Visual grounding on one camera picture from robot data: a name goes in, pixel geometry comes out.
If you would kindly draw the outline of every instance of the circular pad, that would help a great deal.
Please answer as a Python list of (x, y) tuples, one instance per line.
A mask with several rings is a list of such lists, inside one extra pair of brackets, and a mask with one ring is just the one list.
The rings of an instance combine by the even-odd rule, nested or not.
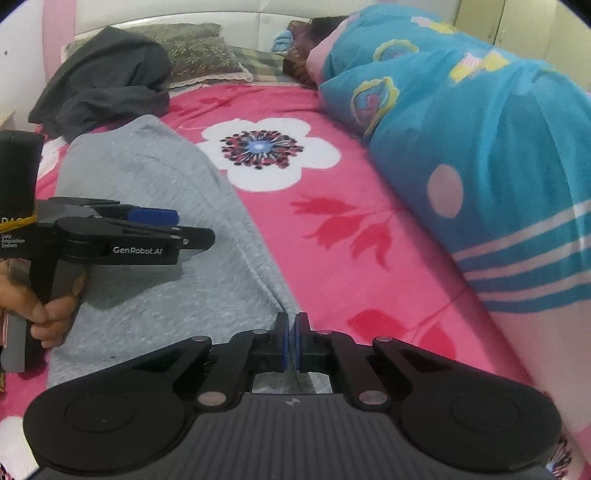
[(40, 463), (78, 474), (124, 473), (165, 453), (183, 429), (183, 403), (172, 392), (129, 383), (116, 394), (64, 384), (35, 399), (23, 429)]
[(561, 429), (552, 402), (508, 380), (439, 372), (404, 401), (401, 426), (424, 453), (471, 472), (511, 472), (549, 455)]
[(119, 395), (87, 395), (66, 409), (66, 421), (76, 430), (88, 433), (120, 429), (133, 417), (133, 404)]

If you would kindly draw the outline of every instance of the red flower pattern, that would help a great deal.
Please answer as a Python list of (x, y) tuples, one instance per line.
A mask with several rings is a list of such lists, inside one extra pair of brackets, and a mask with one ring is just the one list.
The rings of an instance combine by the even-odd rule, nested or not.
[(456, 346), (440, 326), (445, 309), (452, 303), (453, 301), (411, 328), (405, 327), (400, 320), (377, 309), (358, 313), (347, 321), (347, 325), (367, 345), (371, 344), (377, 336), (390, 336), (397, 339), (411, 336), (410, 343), (413, 345), (455, 360)]
[[(358, 213), (361, 207), (351, 205), (339, 199), (329, 197), (306, 197), (301, 202), (292, 202), (296, 215), (329, 216), (320, 227), (311, 235), (304, 238), (316, 238), (318, 245), (330, 249), (337, 243), (354, 237), (350, 250), (353, 258), (358, 258), (365, 251), (375, 249), (375, 260), (384, 269), (388, 270), (386, 254), (392, 247), (392, 235), (388, 226), (389, 220), (399, 210), (380, 210), (377, 212)], [(389, 218), (380, 223), (372, 223), (361, 232), (362, 222), (365, 218), (378, 214), (389, 214)]]

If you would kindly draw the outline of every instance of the white cabinet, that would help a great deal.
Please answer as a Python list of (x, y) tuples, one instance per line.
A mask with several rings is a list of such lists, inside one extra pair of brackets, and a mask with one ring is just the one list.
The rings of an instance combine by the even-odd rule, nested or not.
[(506, 0), (495, 45), (526, 59), (543, 59), (557, 5), (557, 0)]
[(559, 4), (545, 59), (591, 91), (591, 30), (574, 13)]
[(530, 59), (543, 59), (557, 0), (462, 0), (456, 27)]
[(463, 0), (457, 13), (456, 28), (492, 45), (504, 8), (505, 0)]

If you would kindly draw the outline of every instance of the dark gray cloth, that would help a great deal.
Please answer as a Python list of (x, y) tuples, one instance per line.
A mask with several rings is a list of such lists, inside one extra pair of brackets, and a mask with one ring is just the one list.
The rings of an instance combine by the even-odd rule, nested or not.
[(142, 35), (106, 27), (69, 57), (51, 78), (29, 122), (68, 142), (112, 122), (168, 111), (166, 51)]

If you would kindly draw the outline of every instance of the white stripe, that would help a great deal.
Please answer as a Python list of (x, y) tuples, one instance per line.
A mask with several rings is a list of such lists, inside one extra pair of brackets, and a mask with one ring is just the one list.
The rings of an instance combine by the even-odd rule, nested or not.
[(586, 285), (591, 283), (591, 270), (577, 273), (569, 278), (558, 280), (554, 283), (548, 283), (542, 287), (529, 288), (519, 291), (497, 291), (490, 293), (479, 293), (478, 297), (482, 301), (523, 301), (535, 300), (553, 293), (560, 293), (577, 285)]
[(505, 267), (489, 268), (488, 270), (474, 270), (464, 274), (466, 280), (488, 280), (490, 278), (512, 277), (524, 272), (530, 272), (536, 268), (545, 267), (559, 260), (563, 260), (576, 252), (587, 250), (591, 246), (591, 235), (563, 245), (556, 250), (546, 252), (537, 257), (517, 262)]
[(512, 233), (511, 235), (487, 242), (476, 247), (470, 247), (461, 252), (452, 255), (456, 262), (465, 260), (471, 257), (478, 257), (479, 255), (490, 254), (498, 252), (505, 248), (512, 247), (513, 245), (520, 244), (530, 238), (541, 235), (542, 233), (550, 232), (552, 229), (563, 225), (571, 220), (579, 218), (587, 213), (591, 212), (591, 200), (585, 200), (584, 202), (578, 203), (560, 213), (557, 213), (551, 218), (544, 220), (543, 222), (536, 223), (535, 225), (529, 226), (520, 230), (519, 232)]

